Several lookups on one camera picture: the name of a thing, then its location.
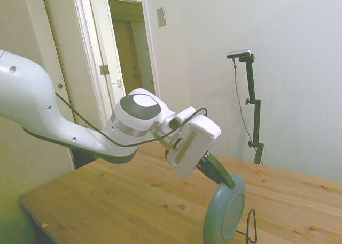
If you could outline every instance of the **wooden table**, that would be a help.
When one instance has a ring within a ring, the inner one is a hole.
[[[254,208],[258,243],[342,243],[342,182],[217,158],[246,183],[238,230],[246,231]],[[203,242],[217,186],[197,169],[179,178],[163,147],[149,143],[127,164],[98,159],[20,201],[55,243],[192,244]],[[236,233],[230,243],[245,244],[245,237]]]

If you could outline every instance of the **door frame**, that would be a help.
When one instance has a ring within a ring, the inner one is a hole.
[[[156,57],[153,47],[153,37],[151,33],[151,20],[148,14],[148,5],[147,0],[121,0],[121,1],[128,1],[128,2],[139,2],[142,4],[143,7],[143,15],[145,21],[145,29],[147,35],[147,43],[149,47],[149,54],[151,60],[151,67],[152,67],[152,77],[153,77],[153,84],[154,90],[156,92],[156,96],[160,98],[160,89],[159,89],[159,81],[158,81],[158,72],[157,72],[157,64],[156,64]],[[99,107],[100,118],[102,121],[103,126],[109,120],[112,111],[115,107],[115,97],[113,88],[111,86],[111,78],[110,75],[106,75],[103,77],[100,74],[99,66],[104,65],[106,63],[105,58],[102,58],[100,53],[100,46],[101,41],[99,40],[99,36],[101,33],[96,31],[95,26],[95,16],[93,15],[93,10],[91,8],[90,0],[74,0],[77,17],[79,19],[80,29],[82,33],[83,44],[86,51],[86,56],[88,59],[92,82],[94,84],[95,96]],[[111,31],[114,35],[114,29],[112,22]],[[116,50],[116,60],[118,65],[120,65],[119,56],[117,53],[116,42],[114,38],[114,48]]]

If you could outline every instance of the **open door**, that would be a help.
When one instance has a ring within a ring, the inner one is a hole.
[[[108,1],[125,93],[144,88],[155,94],[141,2]]]
[[[140,3],[141,6],[141,0],[116,0],[116,1],[129,1],[133,3]],[[106,75],[108,81],[108,87],[111,89],[113,93],[113,107],[115,104],[126,95],[132,88],[136,87],[144,87],[143,81],[141,78],[141,66],[139,63],[140,59],[146,59],[143,58],[143,56],[139,56],[137,53],[137,45],[134,42],[132,45],[134,46],[135,50],[131,56],[134,57],[134,59],[137,61],[137,64],[134,63],[131,65],[133,72],[131,72],[131,77],[133,78],[133,81],[136,82],[134,87],[127,84],[128,92],[125,91],[125,76],[123,76],[123,68],[124,66],[120,64],[120,55],[118,51],[118,47],[122,46],[122,40],[119,42],[116,40],[117,34],[114,33],[113,27],[113,18],[111,15],[111,8],[110,8],[110,0],[90,0],[91,3],[91,9],[92,9],[92,15],[94,17],[94,22],[96,26],[96,33],[97,38],[99,42],[99,49],[100,49],[100,56],[103,63],[103,73]],[[130,26],[127,24],[124,24],[124,20],[122,22],[114,22],[116,27],[121,33],[127,33],[128,28],[132,28],[132,31],[134,29],[141,29],[141,25],[139,25],[139,22],[132,21]],[[149,70],[152,74],[152,68],[151,64],[149,66]],[[154,77],[151,75],[150,79],[147,81],[153,85],[156,83],[156,81],[153,79]]]

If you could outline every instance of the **gray circular cap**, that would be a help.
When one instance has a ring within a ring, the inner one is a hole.
[[[152,99],[155,102],[155,105],[152,106],[141,106],[134,101],[134,96],[143,95],[146,98]],[[161,112],[161,107],[151,96],[146,94],[133,94],[123,97],[120,100],[120,105],[124,112],[129,114],[130,116],[141,119],[141,120],[150,120],[157,116]]]
[[[220,183],[210,201],[203,224],[204,244],[227,244],[240,223],[246,188],[240,176],[232,174],[231,177],[235,188]]]

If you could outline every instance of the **gray wall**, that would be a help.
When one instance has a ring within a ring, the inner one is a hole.
[[[222,129],[214,154],[253,161],[227,52],[252,49],[266,165],[342,180],[341,0],[147,0],[161,98],[206,106]],[[158,27],[164,7],[167,25]],[[245,65],[243,113],[253,131]]]
[[[49,68],[54,84],[62,81],[51,31],[41,31],[50,29],[43,0],[0,0],[0,22],[0,49]],[[36,139],[0,117],[0,243],[36,243],[18,198],[72,170],[67,148]]]

